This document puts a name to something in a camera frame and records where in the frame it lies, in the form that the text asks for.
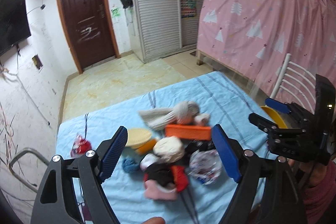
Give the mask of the pink sleeve forearm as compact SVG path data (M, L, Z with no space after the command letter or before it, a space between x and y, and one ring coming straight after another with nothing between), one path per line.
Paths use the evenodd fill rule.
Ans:
M314 167L302 198L307 223L335 223L335 162Z

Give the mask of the person's right hand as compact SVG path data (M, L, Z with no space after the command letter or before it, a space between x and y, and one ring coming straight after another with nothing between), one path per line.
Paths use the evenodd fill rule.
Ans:
M329 181L327 166L323 164L315 161L299 162L293 159L289 159L288 164L300 189L314 188Z

